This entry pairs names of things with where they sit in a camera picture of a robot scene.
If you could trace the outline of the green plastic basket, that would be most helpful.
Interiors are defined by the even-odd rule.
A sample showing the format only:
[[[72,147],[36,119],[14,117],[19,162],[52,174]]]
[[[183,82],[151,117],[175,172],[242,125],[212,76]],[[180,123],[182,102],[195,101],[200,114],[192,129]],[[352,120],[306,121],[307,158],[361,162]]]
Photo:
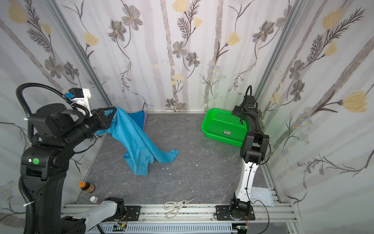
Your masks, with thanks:
[[[241,147],[247,134],[246,124],[239,117],[215,108],[207,111],[201,129],[207,138],[236,147]],[[225,135],[224,130],[230,131],[231,135]]]

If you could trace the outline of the light blue t shirt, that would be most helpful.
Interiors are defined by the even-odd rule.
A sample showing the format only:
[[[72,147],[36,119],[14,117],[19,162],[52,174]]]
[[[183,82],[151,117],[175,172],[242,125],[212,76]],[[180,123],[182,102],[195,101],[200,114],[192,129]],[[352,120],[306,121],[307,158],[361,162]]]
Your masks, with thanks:
[[[128,116],[122,108],[117,108],[111,127],[96,132],[97,135],[110,134],[114,139],[126,147],[123,155],[132,172],[137,176],[148,175],[148,165],[171,163],[179,154],[172,149],[170,152],[161,151],[146,135],[146,133]]]

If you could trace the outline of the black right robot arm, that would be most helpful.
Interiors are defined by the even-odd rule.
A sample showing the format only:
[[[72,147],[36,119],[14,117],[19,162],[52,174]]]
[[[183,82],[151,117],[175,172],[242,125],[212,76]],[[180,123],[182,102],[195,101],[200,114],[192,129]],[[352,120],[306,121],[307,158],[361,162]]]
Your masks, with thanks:
[[[258,104],[252,96],[246,96],[232,114],[246,124],[247,132],[240,149],[242,172],[238,188],[230,200],[229,215],[233,220],[254,219],[251,192],[255,174],[264,161],[269,136],[260,127]]]

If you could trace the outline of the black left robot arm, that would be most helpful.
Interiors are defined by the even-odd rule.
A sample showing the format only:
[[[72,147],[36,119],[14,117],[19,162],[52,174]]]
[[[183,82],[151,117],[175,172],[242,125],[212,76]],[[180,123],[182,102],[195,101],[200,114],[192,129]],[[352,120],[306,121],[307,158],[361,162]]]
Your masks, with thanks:
[[[64,103],[53,103],[33,113],[23,91],[39,87],[56,93]],[[89,111],[72,101],[78,93],[69,94],[39,83],[25,83],[16,89],[17,99],[28,122],[31,146],[21,156],[18,187],[25,202],[26,234],[83,234],[87,219],[61,216],[63,184],[75,147],[93,138],[97,131],[109,129],[115,107]]]

